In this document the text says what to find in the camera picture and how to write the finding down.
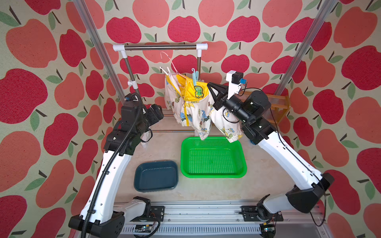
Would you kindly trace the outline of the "yellow dinosaur kids jacket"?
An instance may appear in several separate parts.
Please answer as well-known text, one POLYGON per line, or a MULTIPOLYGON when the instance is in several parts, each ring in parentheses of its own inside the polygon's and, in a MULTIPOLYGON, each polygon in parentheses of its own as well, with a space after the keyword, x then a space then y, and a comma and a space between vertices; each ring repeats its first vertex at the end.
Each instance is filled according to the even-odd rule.
POLYGON ((215 109, 214 100, 205 82, 193 84, 187 76, 169 73, 165 76, 164 100, 172 110, 177 123, 192 127, 201 140, 205 140, 216 128, 232 143, 243 137, 237 118, 224 107, 215 109))

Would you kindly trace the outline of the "light blue clothespin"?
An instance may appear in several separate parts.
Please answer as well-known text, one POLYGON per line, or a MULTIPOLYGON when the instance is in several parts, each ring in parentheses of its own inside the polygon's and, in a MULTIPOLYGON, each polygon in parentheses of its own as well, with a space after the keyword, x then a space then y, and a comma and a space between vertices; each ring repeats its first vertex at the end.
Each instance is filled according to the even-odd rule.
POLYGON ((196 87, 197 82, 198 82, 198 78, 199 78, 199 72, 197 70, 195 70, 194 68, 192 68, 191 71, 192 71, 193 86, 196 87))

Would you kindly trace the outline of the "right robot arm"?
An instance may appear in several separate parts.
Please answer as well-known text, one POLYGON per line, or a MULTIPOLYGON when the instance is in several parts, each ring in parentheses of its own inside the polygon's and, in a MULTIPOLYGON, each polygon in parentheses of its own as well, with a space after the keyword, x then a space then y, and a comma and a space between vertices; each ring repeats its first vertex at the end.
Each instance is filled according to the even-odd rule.
POLYGON ((264 112, 271 108, 267 95, 261 90, 253 91, 245 101, 241 101, 236 93, 228 94, 228 86, 208 83, 207 87, 213 97, 214 108, 232 113, 239 120, 245 136, 271 155, 295 183, 285 194, 263 197, 254 212, 257 218, 267 222, 274 214, 292 209, 310 213, 333 184, 334 178, 306 162, 263 118, 264 112))

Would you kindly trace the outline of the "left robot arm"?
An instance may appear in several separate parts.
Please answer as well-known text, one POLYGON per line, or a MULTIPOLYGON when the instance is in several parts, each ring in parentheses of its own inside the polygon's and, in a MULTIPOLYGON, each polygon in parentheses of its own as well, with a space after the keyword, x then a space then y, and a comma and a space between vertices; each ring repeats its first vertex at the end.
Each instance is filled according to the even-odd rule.
POLYGON ((164 118, 162 107, 147 108, 138 93, 128 94, 121 108, 121 120, 108 134, 103 160, 93 191, 81 213, 72 216, 69 227, 80 238, 116 238, 125 222, 123 211, 114 211, 114 203, 124 171, 142 136, 164 118))

